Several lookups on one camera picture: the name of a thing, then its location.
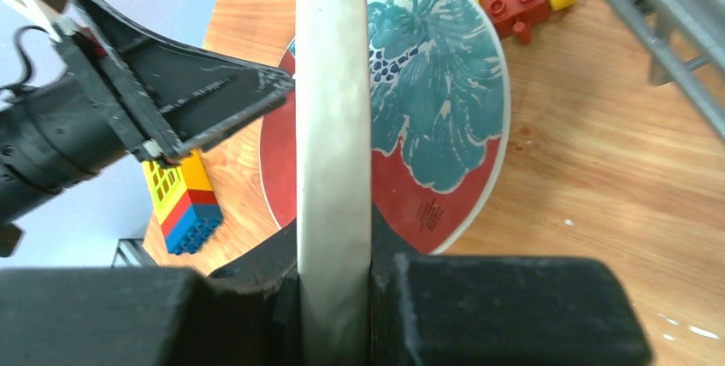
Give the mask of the grey wire dish rack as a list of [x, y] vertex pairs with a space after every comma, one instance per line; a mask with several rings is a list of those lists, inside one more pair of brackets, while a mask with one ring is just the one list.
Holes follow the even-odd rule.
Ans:
[[694, 73], [724, 73], [724, 0], [605, 1], [649, 52], [651, 85], [676, 84], [722, 137], [724, 106]]

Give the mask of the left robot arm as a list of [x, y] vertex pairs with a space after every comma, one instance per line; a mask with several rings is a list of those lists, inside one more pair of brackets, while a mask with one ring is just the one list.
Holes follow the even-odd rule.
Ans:
[[164, 37], [104, 0], [67, 0], [84, 26], [49, 27], [65, 63], [55, 81], [8, 85], [1, 113], [1, 225], [125, 155], [164, 168], [209, 151], [279, 108], [285, 70]]

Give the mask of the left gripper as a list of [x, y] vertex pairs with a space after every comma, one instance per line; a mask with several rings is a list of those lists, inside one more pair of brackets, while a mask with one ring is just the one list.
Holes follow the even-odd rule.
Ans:
[[285, 70], [153, 32], [104, 0], [68, 0], [87, 29], [55, 49], [91, 106], [141, 162], [180, 166], [279, 108], [295, 86]]

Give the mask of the pink white leaf plate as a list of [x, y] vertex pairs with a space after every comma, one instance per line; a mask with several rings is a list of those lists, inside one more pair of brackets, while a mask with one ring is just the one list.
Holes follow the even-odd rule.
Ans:
[[296, 0], [297, 258], [304, 361], [368, 361], [367, 0]]

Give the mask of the red teal flower plate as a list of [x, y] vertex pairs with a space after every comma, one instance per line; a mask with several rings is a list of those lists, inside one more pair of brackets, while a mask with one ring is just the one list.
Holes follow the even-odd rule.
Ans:
[[440, 254], [481, 212], [503, 164], [510, 72], [476, 0], [367, 0], [372, 201]]

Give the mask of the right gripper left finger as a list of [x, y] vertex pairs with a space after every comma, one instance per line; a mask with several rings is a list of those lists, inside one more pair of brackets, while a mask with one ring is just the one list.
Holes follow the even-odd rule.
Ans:
[[296, 229], [210, 275], [182, 267], [5, 269], [4, 365], [277, 365]]

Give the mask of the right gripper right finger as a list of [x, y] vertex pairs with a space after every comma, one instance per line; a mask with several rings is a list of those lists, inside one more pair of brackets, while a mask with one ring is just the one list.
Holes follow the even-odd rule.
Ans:
[[372, 212], [373, 365], [649, 365], [622, 284], [585, 257], [416, 251]]

